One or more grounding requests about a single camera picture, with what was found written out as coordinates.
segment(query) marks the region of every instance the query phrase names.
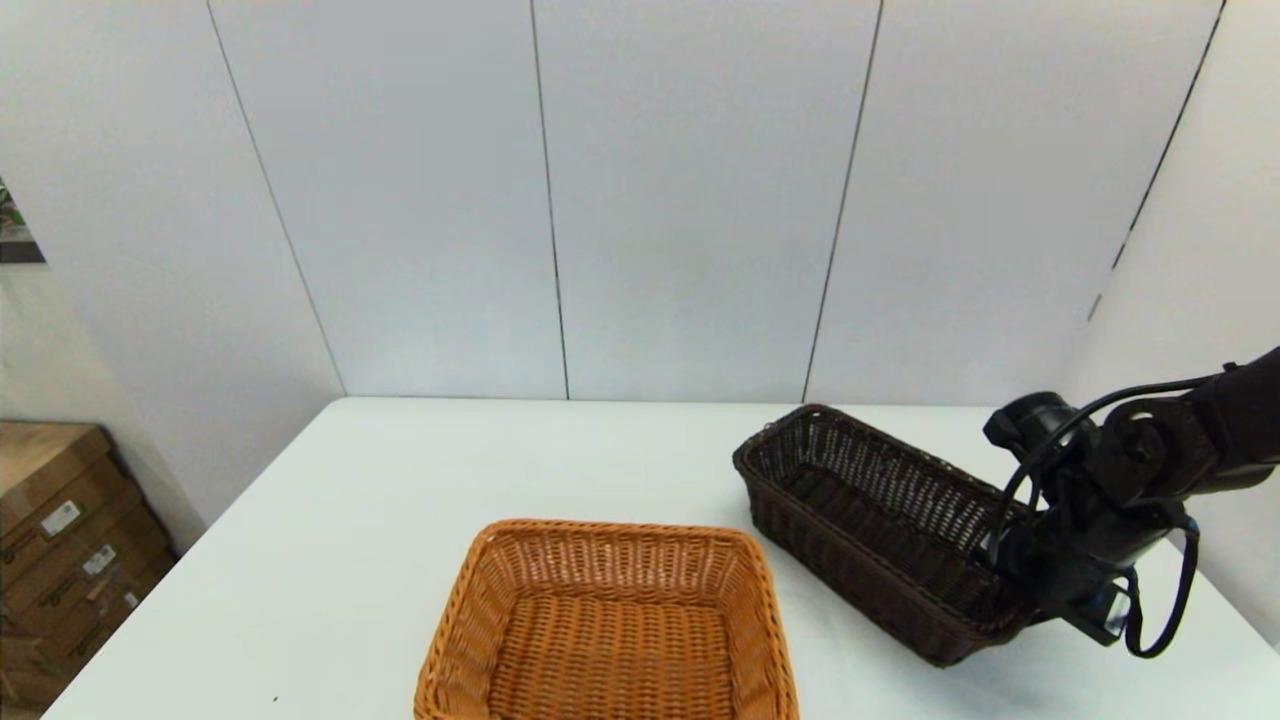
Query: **orange wicker basket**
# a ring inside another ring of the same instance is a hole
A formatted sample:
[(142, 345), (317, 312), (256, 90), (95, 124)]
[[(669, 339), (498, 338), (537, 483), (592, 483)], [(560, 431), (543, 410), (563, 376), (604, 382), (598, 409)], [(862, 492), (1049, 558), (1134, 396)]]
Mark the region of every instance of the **orange wicker basket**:
[(467, 553), (419, 720), (794, 720), (759, 544), (721, 528), (507, 520)]

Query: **basket weave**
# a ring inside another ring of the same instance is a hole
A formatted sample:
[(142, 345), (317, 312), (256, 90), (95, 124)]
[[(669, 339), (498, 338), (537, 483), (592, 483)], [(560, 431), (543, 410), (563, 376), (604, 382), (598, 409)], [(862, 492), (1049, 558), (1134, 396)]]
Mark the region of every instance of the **basket weave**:
[(794, 720), (773, 580), (737, 530), (508, 520), (471, 546), (419, 720)]
[(1000, 493), (943, 460), (808, 405), (733, 465), (755, 527), (929, 662), (954, 665), (1030, 620), (1024, 596), (972, 559)]

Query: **black cable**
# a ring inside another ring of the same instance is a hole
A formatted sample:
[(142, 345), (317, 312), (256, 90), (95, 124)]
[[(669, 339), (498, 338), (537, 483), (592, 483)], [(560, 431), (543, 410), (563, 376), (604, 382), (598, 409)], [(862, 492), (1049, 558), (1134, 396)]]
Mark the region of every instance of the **black cable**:
[(1128, 400), (1130, 397), (1137, 397), (1139, 395), (1158, 395), (1162, 392), (1178, 392), (1183, 389), (1197, 388), (1208, 380), (1216, 378), (1217, 375), (1206, 375), (1203, 378), (1192, 378), (1187, 380), (1175, 380), (1170, 383), (1153, 383), (1146, 386), (1134, 386), (1124, 389), (1117, 389), (1112, 393), (1103, 395), (1102, 397), (1094, 400), (1093, 402), (1079, 409), (1075, 415), (1068, 418), (1065, 423), (1057, 427), (1043, 442), (1036, 446), (1036, 450), (1027, 454), (1021, 464), (1018, 465), (1018, 470), (1014, 471), (1014, 477), (1009, 478), (1009, 483), (1005, 486), (1005, 492), (1000, 496), (1000, 502), (996, 505), (996, 514), (991, 520), (991, 534), (987, 539), (987, 564), (992, 568), (996, 566), (996, 553), (1000, 550), (1000, 534), (1005, 530), (1005, 515), (1009, 514), (1010, 506), (1014, 503), (1014, 495), (1018, 493), (1018, 488), (1021, 487), (1023, 480), (1027, 479), (1030, 469), (1044, 460), (1048, 454), (1057, 447), (1057, 443), (1066, 437), (1066, 433), (1075, 429), (1082, 421), (1084, 421), (1089, 415), (1093, 415), (1098, 410), (1106, 407), (1107, 405), (1119, 402), (1121, 400)]
[(1125, 621), (1124, 644), (1137, 657), (1149, 660), (1165, 652), (1174, 642), (1178, 626), (1183, 623), (1183, 612), (1187, 611), (1187, 601), (1192, 594), (1192, 582), (1196, 580), (1196, 564), (1199, 561), (1199, 528), (1190, 518), (1181, 528), (1187, 536), (1187, 547), (1183, 550), (1183, 573), (1178, 579), (1178, 596), (1174, 598), (1174, 609), (1169, 614), (1164, 632), (1147, 650), (1142, 648), (1142, 601), (1138, 597), (1138, 571), (1133, 568), (1125, 570), (1124, 577), (1129, 582), (1129, 598), (1133, 605), (1129, 610), (1129, 619)]

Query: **box label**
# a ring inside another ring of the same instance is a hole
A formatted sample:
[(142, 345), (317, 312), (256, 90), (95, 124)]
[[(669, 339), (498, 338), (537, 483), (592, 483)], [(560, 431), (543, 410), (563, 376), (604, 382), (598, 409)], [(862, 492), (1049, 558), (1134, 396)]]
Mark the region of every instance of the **box label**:
[(93, 557), (86, 560), (81, 568), (84, 569), (84, 574), (92, 578), (102, 570), (106, 570), (106, 566), (110, 565), (113, 560), (115, 560), (115, 548), (108, 543), (102, 546), (102, 550), (95, 552)]
[(54, 537), (58, 533), (65, 530), (67, 525), (74, 523), (76, 519), (79, 516), (81, 516), (79, 506), (76, 505), (76, 501), (68, 500), (67, 502), (59, 505), (58, 510), (54, 510), (52, 512), (49, 514), (47, 518), (41, 520), (40, 527), (45, 528), (45, 534), (47, 534), (49, 537)]

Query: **white wall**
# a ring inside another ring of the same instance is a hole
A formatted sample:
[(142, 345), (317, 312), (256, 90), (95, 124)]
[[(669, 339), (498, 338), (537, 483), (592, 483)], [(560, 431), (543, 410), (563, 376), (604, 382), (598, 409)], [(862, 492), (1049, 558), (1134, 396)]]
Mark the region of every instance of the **white wall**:
[(0, 265), (0, 418), (105, 427), (178, 551), (205, 532), (205, 521), (45, 265)]
[(353, 395), (563, 398), (529, 0), (214, 0)]
[(570, 396), (799, 401), (878, 3), (535, 3)]
[[(1075, 357), (1071, 400), (1212, 373), (1280, 345), (1277, 37), (1280, 4), (1228, 3)], [(1280, 642), (1280, 478), (1196, 498), (1190, 510), (1203, 530), (1204, 574), (1268, 642)]]
[(211, 521), (342, 395), (204, 3), (13, 0), (0, 163)]
[(1219, 6), (887, 1), (806, 400), (1060, 383)]

